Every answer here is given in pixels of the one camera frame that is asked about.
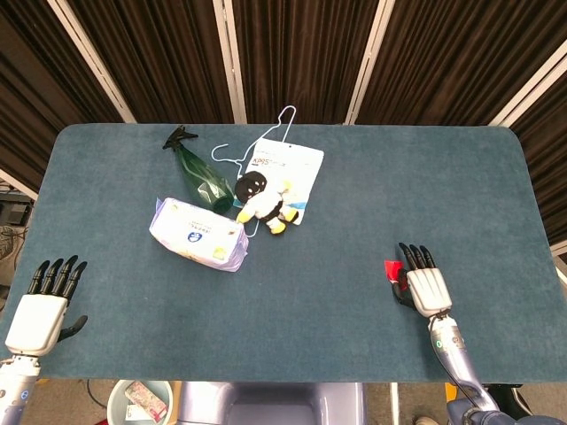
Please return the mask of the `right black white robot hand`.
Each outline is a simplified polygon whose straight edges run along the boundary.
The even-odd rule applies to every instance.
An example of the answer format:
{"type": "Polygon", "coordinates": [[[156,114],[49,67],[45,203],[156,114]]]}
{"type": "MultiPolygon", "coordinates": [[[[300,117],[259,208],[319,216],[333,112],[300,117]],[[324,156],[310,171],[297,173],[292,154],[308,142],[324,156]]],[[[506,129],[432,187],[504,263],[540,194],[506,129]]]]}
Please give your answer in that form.
{"type": "Polygon", "coordinates": [[[398,243],[398,246],[406,265],[393,273],[391,285],[395,299],[425,318],[448,315],[453,302],[430,250],[424,245],[398,243]]]}

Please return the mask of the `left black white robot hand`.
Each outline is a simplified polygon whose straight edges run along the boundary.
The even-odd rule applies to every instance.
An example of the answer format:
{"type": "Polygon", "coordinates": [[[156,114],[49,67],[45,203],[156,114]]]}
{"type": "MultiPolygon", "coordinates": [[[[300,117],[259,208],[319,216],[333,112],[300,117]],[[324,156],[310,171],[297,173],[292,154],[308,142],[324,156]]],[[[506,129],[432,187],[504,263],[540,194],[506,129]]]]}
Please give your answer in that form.
{"type": "Polygon", "coordinates": [[[88,321],[86,314],[69,327],[64,326],[64,320],[87,265],[73,255],[53,262],[45,260],[35,270],[4,341],[11,354],[40,358],[83,329],[88,321]]]}

